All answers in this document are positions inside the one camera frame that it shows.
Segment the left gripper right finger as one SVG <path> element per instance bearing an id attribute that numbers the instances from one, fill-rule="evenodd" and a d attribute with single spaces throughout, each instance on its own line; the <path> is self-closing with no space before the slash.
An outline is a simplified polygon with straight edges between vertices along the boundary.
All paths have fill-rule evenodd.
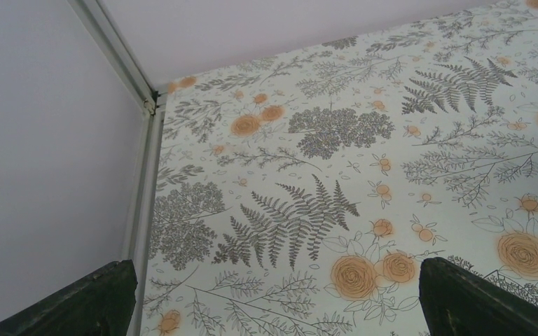
<path id="1" fill-rule="evenodd" d="M 430 335 L 538 335 L 538 307 L 443 258 L 421 263 Z"/>

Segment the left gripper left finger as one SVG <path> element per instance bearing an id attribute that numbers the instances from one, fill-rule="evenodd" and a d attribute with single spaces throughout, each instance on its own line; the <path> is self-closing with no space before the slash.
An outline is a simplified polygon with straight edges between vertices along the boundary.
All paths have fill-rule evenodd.
<path id="1" fill-rule="evenodd" d="M 0 321 L 0 335 L 126 335 L 136 289 L 134 263 L 110 262 Z"/>

